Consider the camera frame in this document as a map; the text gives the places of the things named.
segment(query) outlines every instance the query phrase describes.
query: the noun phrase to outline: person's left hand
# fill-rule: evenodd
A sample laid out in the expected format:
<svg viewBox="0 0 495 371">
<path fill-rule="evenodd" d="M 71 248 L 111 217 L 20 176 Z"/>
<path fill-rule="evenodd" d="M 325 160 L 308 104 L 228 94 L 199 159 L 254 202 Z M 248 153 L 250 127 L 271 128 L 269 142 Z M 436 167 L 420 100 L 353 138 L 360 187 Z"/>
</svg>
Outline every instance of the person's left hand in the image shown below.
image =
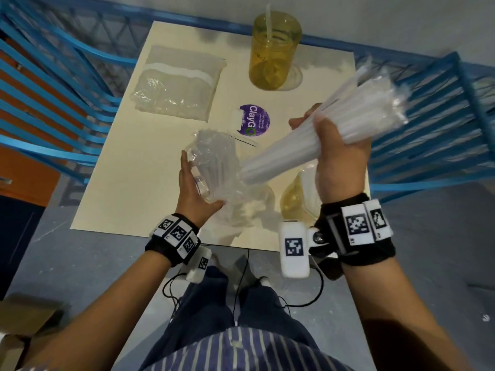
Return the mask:
<svg viewBox="0 0 495 371">
<path fill-rule="evenodd" d="M 197 191 L 196 180 L 191 173 L 191 166 L 187 161 L 186 151 L 181 154 L 181 171 L 179 172 L 179 200 L 176 213 L 184 215 L 198 228 L 201 228 L 207 220 L 213 216 L 225 204 L 221 200 L 207 203 Z"/>
</svg>

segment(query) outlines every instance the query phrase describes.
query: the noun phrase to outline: concrete floor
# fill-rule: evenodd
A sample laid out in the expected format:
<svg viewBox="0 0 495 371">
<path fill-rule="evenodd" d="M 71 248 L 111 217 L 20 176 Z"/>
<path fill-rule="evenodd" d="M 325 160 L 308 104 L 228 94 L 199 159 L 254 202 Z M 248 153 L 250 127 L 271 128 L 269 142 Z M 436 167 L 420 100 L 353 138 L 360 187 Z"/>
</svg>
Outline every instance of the concrete floor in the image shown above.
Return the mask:
<svg viewBox="0 0 495 371">
<path fill-rule="evenodd" d="M 146 244 L 139 237 L 70 230 L 82 191 L 61 179 L 8 293 L 63 301 L 67 303 L 66 321 L 108 288 Z M 386 204 L 384 211 L 394 230 L 399 261 L 418 294 L 476 370 L 494 369 L 495 196 L 479 184 L 467 184 L 413 194 Z M 245 253 L 231 247 L 212 249 L 225 266 Z M 252 251 L 250 262 L 253 273 L 267 275 L 289 303 L 305 303 L 318 292 L 319 277 L 314 271 L 306 280 L 282 278 L 276 253 Z M 175 281 L 173 292 L 180 296 L 186 287 L 187 282 Z M 163 333 L 172 310 L 171 301 L 159 289 L 115 370 L 140 365 Z M 344 278 L 326 280 L 320 299 L 309 307 L 293 309 L 292 314 L 322 351 L 356 370 L 375 369 Z"/>
</svg>

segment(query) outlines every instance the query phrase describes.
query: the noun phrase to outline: table top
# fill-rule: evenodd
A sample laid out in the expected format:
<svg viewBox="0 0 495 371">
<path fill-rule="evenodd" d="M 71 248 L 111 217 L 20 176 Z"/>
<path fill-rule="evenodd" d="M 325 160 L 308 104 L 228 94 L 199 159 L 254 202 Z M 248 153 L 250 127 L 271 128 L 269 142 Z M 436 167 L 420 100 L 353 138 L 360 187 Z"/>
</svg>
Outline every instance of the table top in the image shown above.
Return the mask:
<svg viewBox="0 0 495 371">
<path fill-rule="evenodd" d="M 153 45 L 210 53 L 226 60 L 207 123 L 135 109 L 130 96 Z M 294 63 L 302 71 L 301 85 L 290 91 L 263 91 L 248 77 L 250 49 L 251 37 L 153 23 L 71 229 L 148 237 L 175 210 L 180 153 L 194 141 L 197 130 L 229 132 L 236 109 L 245 104 L 261 106 L 270 117 L 268 131 L 253 137 L 261 152 L 290 132 L 289 118 L 300 117 L 315 102 L 326 99 L 355 72 L 351 52 L 300 45 Z M 280 197 L 297 172 L 294 168 L 269 181 L 275 212 L 280 211 Z M 208 221 L 201 240 L 278 251 L 276 229 L 265 223 L 259 221 L 245 229 Z"/>
</svg>

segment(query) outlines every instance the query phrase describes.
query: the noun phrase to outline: person's right hand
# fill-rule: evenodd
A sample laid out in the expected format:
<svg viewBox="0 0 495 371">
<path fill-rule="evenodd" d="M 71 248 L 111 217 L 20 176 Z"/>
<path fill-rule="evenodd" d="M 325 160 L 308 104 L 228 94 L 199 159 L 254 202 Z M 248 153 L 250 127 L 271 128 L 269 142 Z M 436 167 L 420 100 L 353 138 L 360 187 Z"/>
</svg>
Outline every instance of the person's right hand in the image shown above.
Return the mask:
<svg viewBox="0 0 495 371">
<path fill-rule="evenodd" d="M 290 119 L 292 129 L 299 127 L 318 108 L 313 105 L 304 117 Z M 371 138 L 345 144 L 337 127 L 327 118 L 316 116 L 314 129 L 321 143 L 316 171 L 316 189 L 323 203 L 335 203 L 363 192 Z"/>
</svg>

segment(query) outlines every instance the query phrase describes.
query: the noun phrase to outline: clear plastic bag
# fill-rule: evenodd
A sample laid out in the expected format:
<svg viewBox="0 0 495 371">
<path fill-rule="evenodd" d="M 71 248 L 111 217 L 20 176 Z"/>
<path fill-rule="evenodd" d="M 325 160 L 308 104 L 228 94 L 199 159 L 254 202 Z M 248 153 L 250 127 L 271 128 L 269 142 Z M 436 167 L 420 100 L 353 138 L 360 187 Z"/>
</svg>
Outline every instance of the clear plastic bag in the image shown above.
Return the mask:
<svg viewBox="0 0 495 371">
<path fill-rule="evenodd" d="M 154 45 L 131 99 L 143 112 L 207 122 L 225 66 L 207 53 Z"/>
<path fill-rule="evenodd" d="M 406 124 L 408 89 L 394 86 L 385 72 L 356 86 L 370 70 L 369 64 L 359 68 L 297 129 L 245 162 L 240 171 L 241 180 L 246 184 L 266 182 L 318 158 L 321 146 L 313 127 L 318 114 L 332 120 L 345 143 L 375 137 Z"/>
<path fill-rule="evenodd" d="M 267 185 L 247 186 L 239 180 L 239 149 L 229 134 L 199 130 L 186 150 L 201 196 L 208 202 L 226 202 L 216 215 L 219 222 L 252 226 L 253 218 L 274 207 L 274 195 Z"/>
</svg>

